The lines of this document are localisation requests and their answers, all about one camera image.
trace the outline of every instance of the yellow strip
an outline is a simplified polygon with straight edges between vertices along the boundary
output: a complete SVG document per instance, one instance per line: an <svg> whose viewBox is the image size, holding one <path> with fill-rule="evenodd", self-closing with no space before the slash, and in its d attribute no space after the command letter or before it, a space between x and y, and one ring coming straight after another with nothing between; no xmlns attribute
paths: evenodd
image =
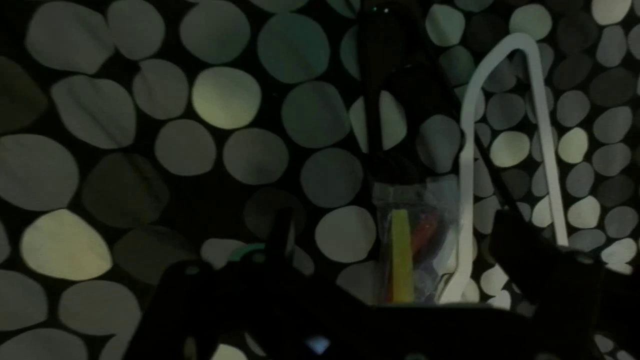
<svg viewBox="0 0 640 360"><path fill-rule="evenodd" d="M391 211L391 302L413 302L413 254L406 211Z"/></svg>

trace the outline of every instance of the white oval dot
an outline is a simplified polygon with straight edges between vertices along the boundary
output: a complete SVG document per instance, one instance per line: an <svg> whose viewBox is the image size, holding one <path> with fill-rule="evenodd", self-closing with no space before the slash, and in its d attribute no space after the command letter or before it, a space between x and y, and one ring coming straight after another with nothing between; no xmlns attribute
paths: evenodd
<svg viewBox="0 0 640 360"><path fill-rule="evenodd" d="M199 0L180 25L183 48L208 65L239 57L250 37L250 23L232 2Z"/></svg>
<svg viewBox="0 0 640 360"><path fill-rule="evenodd" d="M1 360L87 360L85 344L57 328L32 328L0 344Z"/></svg>
<svg viewBox="0 0 640 360"><path fill-rule="evenodd" d="M552 31L552 17L539 4L525 4L515 8L508 23L510 33L529 34L533 40L542 40Z"/></svg>
<svg viewBox="0 0 640 360"><path fill-rule="evenodd" d="M591 0L591 17L599 27L622 23L632 8L632 0Z"/></svg>
<svg viewBox="0 0 640 360"><path fill-rule="evenodd" d="M111 2L106 13L118 50L131 60L155 54L163 40L163 20L148 2Z"/></svg>
<svg viewBox="0 0 640 360"><path fill-rule="evenodd" d="M54 85L52 99L64 126L95 148L123 148L136 138L136 107L113 81L69 76Z"/></svg>
<svg viewBox="0 0 640 360"><path fill-rule="evenodd" d="M487 297L498 297L499 290L505 287L508 276L503 274L503 270L499 267L493 267L489 270L485 270L480 276L480 289L487 294Z"/></svg>
<svg viewBox="0 0 640 360"><path fill-rule="evenodd" d="M359 263L344 268L336 285L363 305L379 305L379 267L376 263Z"/></svg>
<svg viewBox="0 0 640 360"><path fill-rule="evenodd" d="M246 354L227 344L220 344L212 360L246 360Z"/></svg>
<svg viewBox="0 0 640 360"><path fill-rule="evenodd" d="M453 46L463 34L463 17L446 4L434 4L425 15L425 34L435 46Z"/></svg>
<svg viewBox="0 0 640 360"><path fill-rule="evenodd" d="M316 206L344 206L359 190L363 173L355 157L341 148L312 154L299 175L302 190Z"/></svg>
<svg viewBox="0 0 640 360"><path fill-rule="evenodd" d="M376 223L368 211L346 206L325 214L316 229L319 253L333 263L359 263L376 243Z"/></svg>
<svg viewBox="0 0 640 360"><path fill-rule="evenodd" d="M512 308L512 294L508 294L505 290L502 290L502 292L498 292L493 298L489 298L487 305L491 305L491 306L495 306L495 308L510 311L510 308Z"/></svg>
<svg viewBox="0 0 640 360"><path fill-rule="evenodd" d="M510 167L519 165L529 154L529 148L532 148L532 145L525 135L502 133L493 141L493 145L489 148L489 157L495 167L510 168Z"/></svg>
<svg viewBox="0 0 640 360"><path fill-rule="evenodd" d="M281 104L288 136L303 148L330 146L350 133L344 101L328 83L303 83Z"/></svg>
<svg viewBox="0 0 640 360"><path fill-rule="evenodd" d="M550 203L548 203L548 197L543 197L535 208L533 208L533 214L532 214L532 223L533 226L537 229L545 229L552 224L552 208L550 208Z"/></svg>
<svg viewBox="0 0 640 360"><path fill-rule="evenodd" d="M587 150L587 135L582 129L573 129L560 138L558 157L567 165L579 165Z"/></svg>
<svg viewBox="0 0 640 360"><path fill-rule="evenodd" d="M145 60L139 63L139 73L134 79L134 99L152 118L176 118L187 104L187 81L172 63Z"/></svg>
<svg viewBox="0 0 640 360"><path fill-rule="evenodd" d="M89 281L111 268L104 238L69 211L44 214L29 224L20 254L32 270L61 281Z"/></svg>
<svg viewBox="0 0 640 360"><path fill-rule="evenodd" d="M406 136L406 114L401 104L385 90L379 95L379 126L381 126L381 148L390 150L401 143ZM363 113L363 99L357 99L351 109L348 110L351 120L351 130L359 145L361 153L368 153L368 133L366 133L366 113Z"/></svg>
<svg viewBox="0 0 640 360"><path fill-rule="evenodd" d="M220 67L198 75L192 102L202 120L232 130L255 118L262 93L250 75Z"/></svg>
<svg viewBox="0 0 640 360"><path fill-rule="evenodd" d="M567 208L567 223L576 229L595 229L599 223L599 203L594 197L586 197Z"/></svg>
<svg viewBox="0 0 640 360"><path fill-rule="evenodd" d="M624 264L634 260L637 254L637 245L632 238L618 240L599 253L605 264Z"/></svg>
<svg viewBox="0 0 640 360"><path fill-rule="evenodd" d="M157 163L176 176L198 176L214 168L217 150L206 129L193 120L165 125L153 146Z"/></svg>
<svg viewBox="0 0 640 360"><path fill-rule="evenodd" d="M237 130L223 145L225 171L244 184L276 183L288 167L288 148L262 129Z"/></svg>
<svg viewBox="0 0 640 360"><path fill-rule="evenodd" d="M94 75L113 54L104 19L74 2L46 2L25 33L28 52L44 67Z"/></svg>
<svg viewBox="0 0 640 360"><path fill-rule="evenodd" d="M210 263L216 270L223 268L227 258L237 251L246 246L237 240L227 238L210 238L202 245L199 257Z"/></svg>

